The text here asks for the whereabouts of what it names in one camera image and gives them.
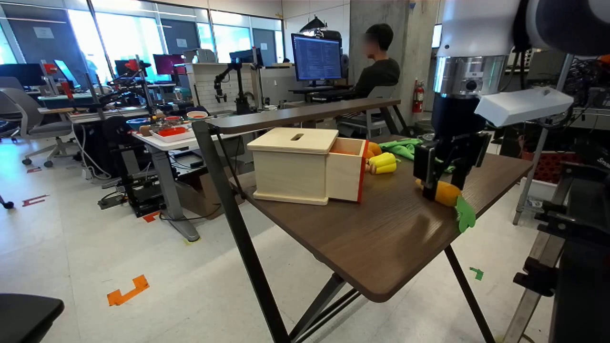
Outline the dark monitor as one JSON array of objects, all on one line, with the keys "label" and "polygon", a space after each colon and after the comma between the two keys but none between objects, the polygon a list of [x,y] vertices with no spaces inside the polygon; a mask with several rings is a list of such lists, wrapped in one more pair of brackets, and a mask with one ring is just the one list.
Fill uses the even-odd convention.
[{"label": "dark monitor", "polygon": [[14,77],[22,86],[44,86],[44,72],[36,63],[0,64],[0,77]]}]

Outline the wooden drawer with red edge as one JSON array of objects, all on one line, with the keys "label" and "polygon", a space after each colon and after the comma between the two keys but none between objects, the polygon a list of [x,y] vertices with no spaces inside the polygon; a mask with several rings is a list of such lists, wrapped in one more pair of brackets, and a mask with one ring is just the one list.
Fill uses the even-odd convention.
[{"label": "wooden drawer with red edge", "polygon": [[326,158],[326,194],[334,200],[362,201],[368,140],[338,137]]}]

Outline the black chair seat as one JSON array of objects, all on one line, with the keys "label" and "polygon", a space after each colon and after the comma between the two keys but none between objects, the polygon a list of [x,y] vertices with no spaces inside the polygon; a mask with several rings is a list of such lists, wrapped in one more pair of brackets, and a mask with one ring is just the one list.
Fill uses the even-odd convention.
[{"label": "black chair seat", "polygon": [[0,343],[41,343],[64,308],[59,298],[0,293]]}]

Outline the grey office chair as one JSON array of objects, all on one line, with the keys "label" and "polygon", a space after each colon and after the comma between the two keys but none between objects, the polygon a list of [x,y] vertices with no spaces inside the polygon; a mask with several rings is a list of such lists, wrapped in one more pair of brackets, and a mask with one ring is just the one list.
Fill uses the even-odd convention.
[{"label": "grey office chair", "polygon": [[63,137],[67,137],[73,133],[70,121],[61,120],[44,124],[44,115],[39,111],[39,104],[27,95],[25,91],[20,91],[15,88],[0,88],[0,94],[7,96],[10,102],[20,111],[20,132],[22,138],[26,140],[53,138],[55,140],[54,145],[25,155],[22,159],[23,165],[31,165],[31,158],[44,152],[49,153],[43,163],[43,166],[46,168],[52,168],[54,166],[54,158],[68,156],[66,148],[68,145],[74,145],[74,142],[64,141]]}]

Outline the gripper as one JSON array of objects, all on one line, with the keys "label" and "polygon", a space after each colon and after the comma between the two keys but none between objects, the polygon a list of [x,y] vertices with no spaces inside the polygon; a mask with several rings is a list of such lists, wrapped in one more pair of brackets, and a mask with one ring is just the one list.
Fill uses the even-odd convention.
[{"label": "gripper", "polygon": [[[475,114],[479,98],[442,96],[436,94],[433,102],[432,124],[434,129],[435,158],[445,163],[465,159],[467,163],[455,163],[451,184],[463,190],[466,178],[474,167],[481,167],[490,136],[483,132],[486,120]],[[423,197],[436,199],[438,183],[444,174],[442,164],[425,167],[421,172]]]}]

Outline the monitor with text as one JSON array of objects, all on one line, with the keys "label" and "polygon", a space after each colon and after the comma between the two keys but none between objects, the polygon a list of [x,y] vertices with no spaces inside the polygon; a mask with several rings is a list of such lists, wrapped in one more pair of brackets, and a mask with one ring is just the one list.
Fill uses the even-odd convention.
[{"label": "monitor with text", "polygon": [[341,41],[292,33],[297,81],[339,80],[342,75]]}]

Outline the red basket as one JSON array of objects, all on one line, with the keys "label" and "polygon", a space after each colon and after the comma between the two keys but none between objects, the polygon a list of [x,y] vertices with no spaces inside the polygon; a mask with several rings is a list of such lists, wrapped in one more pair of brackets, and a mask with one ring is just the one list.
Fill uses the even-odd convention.
[{"label": "red basket", "polygon": [[563,162],[581,163],[582,158],[575,152],[541,152],[539,162],[535,168],[533,179],[538,182],[558,184],[560,179],[561,164]]}]

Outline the black lamp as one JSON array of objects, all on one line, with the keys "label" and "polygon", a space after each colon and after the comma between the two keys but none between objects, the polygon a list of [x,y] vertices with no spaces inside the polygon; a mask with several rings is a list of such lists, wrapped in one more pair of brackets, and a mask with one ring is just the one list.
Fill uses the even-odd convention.
[{"label": "black lamp", "polygon": [[305,32],[313,32],[315,30],[326,29],[326,22],[320,20],[316,15],[314,15],[314,19],[310,20],[307,24],[305,24],[300,30],[300,33]]}]

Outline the person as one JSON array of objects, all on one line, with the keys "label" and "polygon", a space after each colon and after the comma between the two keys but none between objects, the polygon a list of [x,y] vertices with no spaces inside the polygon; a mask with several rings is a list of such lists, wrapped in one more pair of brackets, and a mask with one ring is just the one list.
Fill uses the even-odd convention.
[{"label": "person", "polygon": [[389,57],[394,31],[386,23],[374,24],[364,34],[364,53],[373,64],[364,68],[352,91],[358,98],[366,98],[375,87],[395,86],[401,75],[398,62]]}]

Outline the orange plush carrot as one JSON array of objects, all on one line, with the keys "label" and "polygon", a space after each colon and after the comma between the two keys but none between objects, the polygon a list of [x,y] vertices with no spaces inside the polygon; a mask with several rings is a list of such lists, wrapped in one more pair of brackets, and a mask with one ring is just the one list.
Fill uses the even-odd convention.
[{"label": "orange plush carrot", "polygon": [[433,200],[448,208],[453,208],[456,214],[457,227],[460,233],[476,225],[474,208],[466,201],[462,191],[448,182],[438,182]]}]

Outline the wooden box with slot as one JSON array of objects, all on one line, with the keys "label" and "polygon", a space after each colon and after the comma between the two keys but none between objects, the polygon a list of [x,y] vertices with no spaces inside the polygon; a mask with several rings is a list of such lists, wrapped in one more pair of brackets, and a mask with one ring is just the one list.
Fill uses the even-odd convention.
[{"label": "wooden box with slot", "polygon": [[254,198],[326,205],[326,158],[338,130],[277,127],[248,143],[254,159]]}]

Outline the monitor with pink screen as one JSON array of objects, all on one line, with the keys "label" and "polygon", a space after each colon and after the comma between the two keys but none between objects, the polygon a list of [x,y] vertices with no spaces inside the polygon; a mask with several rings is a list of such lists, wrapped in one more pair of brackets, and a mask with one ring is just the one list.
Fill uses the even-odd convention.
[{"label": "monitor with pink screen", "polygon": [[155,74],[157,75],[185,75],[184,56],[180,54],[153,54]]}]

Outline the white brick pattern cabinet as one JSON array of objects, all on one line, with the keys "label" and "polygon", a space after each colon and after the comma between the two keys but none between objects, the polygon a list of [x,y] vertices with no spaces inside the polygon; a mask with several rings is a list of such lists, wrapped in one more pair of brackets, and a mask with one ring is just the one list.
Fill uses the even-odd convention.
[{"label": "white brick pattern cabinet", "polygon": [[[209,112],[236,111],[235,101],[238,96],[237,72],[230,71],[221,84],[224,96],[216,100],[214,89],[215,77],[227,68],[226,63],[186,63],[186,74],[189,78],[189,87],[196,106],[203,106]],[[261,106],[261,95],[259,90],[258,72],[252,68],[250,63],[242,65],[241,69],[242,87],[252,107]]]}]

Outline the red fire extinguisher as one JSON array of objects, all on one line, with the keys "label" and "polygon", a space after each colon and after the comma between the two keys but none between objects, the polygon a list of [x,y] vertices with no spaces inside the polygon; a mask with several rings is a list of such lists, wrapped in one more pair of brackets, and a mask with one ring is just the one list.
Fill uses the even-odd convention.
[{"label": "red fire extinguisher", "polygon": [[412,113],[422,113],[423,104],[425,99],[424,83],[420,82],[418,78],[415,79],[414,93],[413,93],[413,104]]}]

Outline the cardboard box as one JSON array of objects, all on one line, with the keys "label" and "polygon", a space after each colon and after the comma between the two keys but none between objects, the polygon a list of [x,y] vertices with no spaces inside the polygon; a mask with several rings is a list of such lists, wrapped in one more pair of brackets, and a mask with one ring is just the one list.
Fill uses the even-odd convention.
[{"label": "cardboard box", "polygon": [[175,185],[181,206],[188,211],[209,220],[224,214],[222,202],[207,170],[181,174]]}]

